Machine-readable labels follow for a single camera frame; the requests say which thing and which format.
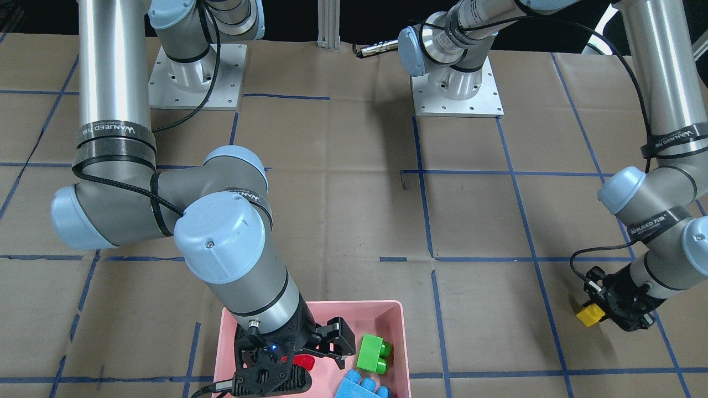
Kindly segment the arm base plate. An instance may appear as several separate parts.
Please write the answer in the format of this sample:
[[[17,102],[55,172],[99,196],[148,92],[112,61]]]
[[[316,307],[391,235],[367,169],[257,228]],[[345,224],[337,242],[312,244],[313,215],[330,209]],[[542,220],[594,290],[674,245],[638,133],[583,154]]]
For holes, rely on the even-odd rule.
[[[473,72],[433,71],[412,76],[410,88],[417,116],[500,118],[505,115],[489,58]]]
[[[248,47],[245,44],[223,44],[220,65],[214,76],[216,63],[215,45],[207,55],[192,63],[180,63],[159,50],[149,79],[149,105],[152,109],[193,110],[204,100],[210,111],[236,111],[240,106],[243,76]]]

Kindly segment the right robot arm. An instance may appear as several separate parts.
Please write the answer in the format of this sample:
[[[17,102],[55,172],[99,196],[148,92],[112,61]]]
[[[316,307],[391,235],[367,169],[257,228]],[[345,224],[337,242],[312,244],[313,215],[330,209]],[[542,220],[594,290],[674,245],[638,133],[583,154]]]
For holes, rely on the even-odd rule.
[[[178,86],[223,81],[222,39],[263,35],[257,1],[80,1],[80,127],[72,171],[80,183],[51,202],[56,234],[76,250],[173,237],[188,268],[237,322],[235,373],[193,396],[280,396],[311,387],[299,354],[344,369],[356,352],[347,323],[315,322],[272,238],[262,161],[242,146],[211,151],[201,166],[157,171],[144,16]]]

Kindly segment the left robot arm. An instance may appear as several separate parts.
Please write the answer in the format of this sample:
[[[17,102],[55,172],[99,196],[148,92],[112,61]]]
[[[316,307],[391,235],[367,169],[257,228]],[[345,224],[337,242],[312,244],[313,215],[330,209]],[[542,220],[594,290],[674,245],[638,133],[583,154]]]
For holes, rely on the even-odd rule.
[[[551,21],[569,1],[459,1],[400,31],[398,51],[411,76],[442,70],[478,74],[493,33],[523,19]],[[623,17],[647,142],[657,167],[622,169],[597,197],[647,252],[614,274],[595,266],[577,275],[589,300],[577,313],[591,327],[612,320],[646,329],[652,311],[706,280],[706,217],[688,204],[706,194],[706,111],[681,1],[614,1]]]

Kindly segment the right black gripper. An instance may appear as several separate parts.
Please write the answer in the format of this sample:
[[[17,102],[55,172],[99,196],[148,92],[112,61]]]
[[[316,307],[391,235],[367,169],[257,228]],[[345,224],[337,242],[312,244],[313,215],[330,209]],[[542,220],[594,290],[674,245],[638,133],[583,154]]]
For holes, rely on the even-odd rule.
[[[314,321],[308,305],[299,299],[296,312],[275,332],[237,327],[233,340],[236,371],[232,396],[280,396],[311,388],[309,371],[293,364],[293,356],[309,354],[333,358],[339,370],[356,353],[356,335],[342,317],[322,326]]]

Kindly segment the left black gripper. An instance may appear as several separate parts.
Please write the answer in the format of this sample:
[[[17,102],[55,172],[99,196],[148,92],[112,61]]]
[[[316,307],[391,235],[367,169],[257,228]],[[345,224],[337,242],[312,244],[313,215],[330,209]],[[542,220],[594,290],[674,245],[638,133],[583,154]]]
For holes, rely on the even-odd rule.
[[[589,295],[584,306],[598,304],[605,311],[604,320],[612,320],[625,332],[653,325],[652,312],[662,304],[660,298],[647,294],[646,284],[634,283],[629,265],[614,274],[605,274],[598,266],[592,267],[586,274],[584,291]]]

